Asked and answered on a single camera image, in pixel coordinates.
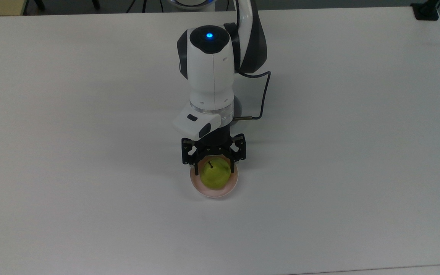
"black cable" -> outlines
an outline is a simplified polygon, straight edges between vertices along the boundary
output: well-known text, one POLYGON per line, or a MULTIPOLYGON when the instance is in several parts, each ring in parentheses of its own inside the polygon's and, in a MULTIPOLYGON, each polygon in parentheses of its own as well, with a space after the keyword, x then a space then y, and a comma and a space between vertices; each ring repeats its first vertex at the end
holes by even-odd
POLYGON ((267 71, 265 73, 261 73, 258 75, 249 75, 249 74, 245 74, 242 73, 240 71, 236 71, 237 73, 239 73, 241 76, 244 77, 248 77, 248 78, 259 78, 259 77, 263 77, 264 75, 267 75, 267 79, 266 79, 266 86, 264 86, 264 93, 262 94, 262 102, 260 103, 260 113, 259 116, 238 116, 238 117, 234 117, 232 119, 232 121, 236 121, 236 120, 258 120, 262 117, 262 112, 264 112, 264 101, 266 99, 266 92, 267 92, 267 86, 269 85, 269 79, 271 78, 271 71, 267 71))
POLYGON ((239 8, 239 0, 235 0, 235 9, 237 10, 237 29, 239 29, 239 24, 241 23, 241 14, 239 8))
POLYGON ((133 6, 133 4, 135 4, 135 0, 133 0, 133 1, 131 2, 130 7, 128 8, 128 10, 127 10, 125 13, 128 13, 128 12, 130 11, 130 9, 131 9, 131 7, 133 6))
POLYGON ((145 6, 147 5, 147 0, 144 0, 144 5, 142 6, 142 13, 145 13, 145 6))

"pink bowl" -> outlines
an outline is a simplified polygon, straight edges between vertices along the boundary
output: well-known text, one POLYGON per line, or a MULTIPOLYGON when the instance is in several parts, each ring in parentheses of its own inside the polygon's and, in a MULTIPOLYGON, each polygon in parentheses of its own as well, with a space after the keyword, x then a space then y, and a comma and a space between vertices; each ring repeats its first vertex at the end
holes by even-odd
MULTIPOLYGON (((209 155, 208 157, 205 157, 203 160, 201 160, 198 163, 198 170, 201 171, 205 166, 206 162, 208 162, 214 157, 220 157, 226 160, 228 165, 230 165, 230 160, 226 158, 224 155, 209 155)), ((191 168, 190 170, 190 177, 194 188, 196 188, 198 192, 207 196, 208 198, 220 198, 222 196, 227 195, 228 193, 230 193, 230 191, 234 189, 235 185, 237 184, 237 180, 239 179, 239 171, 237 169, 237 165, 235 165, 234 172, 230 174, 230 178, 228 179, 227 184, 222 189, 219 190, 210 189, 204 186, 204 184, 201 182, 201 178, 194 174, 194 168, 191 168)))

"white table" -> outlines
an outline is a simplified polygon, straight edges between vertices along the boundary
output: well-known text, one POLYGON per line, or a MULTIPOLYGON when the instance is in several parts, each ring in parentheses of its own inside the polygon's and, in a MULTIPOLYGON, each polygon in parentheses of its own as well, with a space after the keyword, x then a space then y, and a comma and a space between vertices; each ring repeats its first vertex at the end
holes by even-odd
POLYGON ((262 11, 239 183, 202 197, 176 40, 234 12, 0 18, 0 273, 278 275, 440 264, 440 21, 262 11))

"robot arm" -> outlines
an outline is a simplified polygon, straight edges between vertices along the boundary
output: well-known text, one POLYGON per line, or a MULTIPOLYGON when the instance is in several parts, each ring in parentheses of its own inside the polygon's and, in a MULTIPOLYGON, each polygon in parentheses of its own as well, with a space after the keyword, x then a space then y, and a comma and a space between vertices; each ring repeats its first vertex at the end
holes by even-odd
POLYGON ((178 40, 180 72, 192 90, 173 126, 193 141, 230 124, 235 71, 253 73, 267 58, 255 0, 235 4, 237 23, 189 29, 178 40))
POLYGON ((239 33, 239 70, 254 73, 267 59, 267 45, 254 0, 235 0, 239 33))

